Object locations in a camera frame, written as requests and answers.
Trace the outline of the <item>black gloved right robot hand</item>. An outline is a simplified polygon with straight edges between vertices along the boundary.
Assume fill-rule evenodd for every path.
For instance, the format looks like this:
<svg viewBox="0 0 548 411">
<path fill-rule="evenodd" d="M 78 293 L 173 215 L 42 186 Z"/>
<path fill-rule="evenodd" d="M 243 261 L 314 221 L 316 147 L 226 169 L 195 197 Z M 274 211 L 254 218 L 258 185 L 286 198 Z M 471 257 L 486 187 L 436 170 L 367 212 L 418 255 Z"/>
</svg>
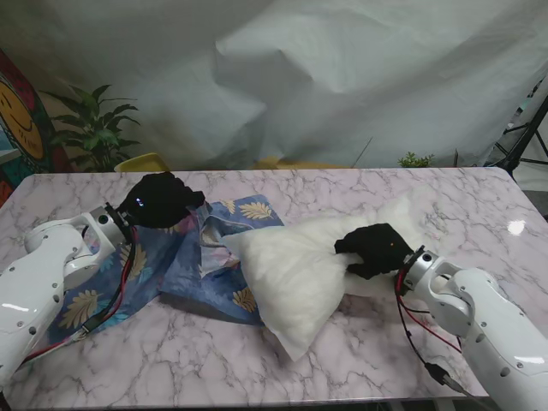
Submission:
<svg viewBox="0 0 548 411">
<path fill-rule="evenodd" d="M 350 264 L 347 271 L 366 280 L 399 271 L 404 260 L 414 253 L 388 223 L 376 223 L 355 229 L 336 241 L 335 251 L 357 254 L 363 262 Z"/>
</svg>

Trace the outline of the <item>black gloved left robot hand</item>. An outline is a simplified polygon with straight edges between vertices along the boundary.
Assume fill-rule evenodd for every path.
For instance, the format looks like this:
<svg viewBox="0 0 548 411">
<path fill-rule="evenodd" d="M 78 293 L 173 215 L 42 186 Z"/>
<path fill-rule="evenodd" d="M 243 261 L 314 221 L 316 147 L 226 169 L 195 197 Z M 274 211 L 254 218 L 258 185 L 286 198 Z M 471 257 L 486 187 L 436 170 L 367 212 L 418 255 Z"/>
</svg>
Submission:
<svg viewBox="0 0 548 411">
<path fill-rule="evenodd" d="M 205 201 L 201 191 L 193 191 L 180 178 L 166 171 L 143 176 L 116 211 L 130 225 L 168 229 Z"/>
</svg>

